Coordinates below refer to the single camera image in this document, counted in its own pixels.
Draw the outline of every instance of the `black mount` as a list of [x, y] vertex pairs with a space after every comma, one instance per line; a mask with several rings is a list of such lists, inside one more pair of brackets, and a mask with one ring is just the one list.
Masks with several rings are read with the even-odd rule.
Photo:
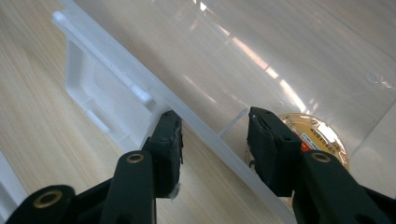
[[301, 140], [271, 111], [250, 108], [247, 143], [271, 191], [294, 191], [298, 223], [396, 223], [395, 200], [360, 186], [332, 154], [302, 152]]

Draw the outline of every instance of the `light wood surface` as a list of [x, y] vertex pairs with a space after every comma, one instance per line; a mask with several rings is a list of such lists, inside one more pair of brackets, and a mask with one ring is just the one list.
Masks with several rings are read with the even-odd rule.
[[[313, 114], [355, 156], [358, 180], [395, 195], [393, 1], [79, 3], [216, 132], [250, 105]], [[64, 90], [64, 35], [50, 22], [62, 8], [0, 2], [0, 150], [28, 193], [82, 192], [122, 154]], [[247, 123], [224, 136], [241, 158]], [[159, 223], [280, 223], [188, 128], [184, 142], [181, 191], [159, 200]]]

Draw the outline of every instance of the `clear plastic container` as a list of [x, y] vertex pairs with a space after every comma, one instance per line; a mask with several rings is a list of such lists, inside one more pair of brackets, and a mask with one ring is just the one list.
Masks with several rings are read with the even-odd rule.
[[66, 88], [125, 151], [173, 109], [293, 222], [246, 165], [246, 113], [305, 113], [335, 129], [358, 182], [396, 194], [396, 29], [384, 6], [353, 7], [356, 21], [339, 4], [291, 0], [61, 1]]
[[6, 223], [27, 193], [1, 151], [0, 171], [0, 223]]

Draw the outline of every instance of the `gold label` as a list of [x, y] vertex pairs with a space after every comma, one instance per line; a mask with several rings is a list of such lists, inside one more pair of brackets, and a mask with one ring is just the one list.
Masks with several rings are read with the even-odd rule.
[[322, 150], [332, 153], [349, 170], [349, 159], [340, 137], [324, 121], [306, 114], [279, 116], [303, 141], [301, 150]]

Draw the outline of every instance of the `brass screw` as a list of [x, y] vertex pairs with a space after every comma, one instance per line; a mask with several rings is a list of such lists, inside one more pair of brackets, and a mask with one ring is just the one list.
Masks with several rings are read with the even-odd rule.
[[332, 159], [330, 159], [330, 157], [328, 157], [327, 155], [322, 154], [320, 152], [312, 153], [311, 157], [314, 158], [315, 160], [321, 161], [321, 162], [329, 162], [332, 160]]
[[131, 156], [126, 158], [126, 160], [129, 163], [137, 163], [137, 162], [142, 161], [143, 159], [145, 159], [145, 156], [142, 154], [138, 154], [138, 153], [132, 154]]
[[47, 191], [35, 199], [33, 206], [36, 208], [49, 207], [61, 200], [62, 196], [62, 192], [58, 189]]

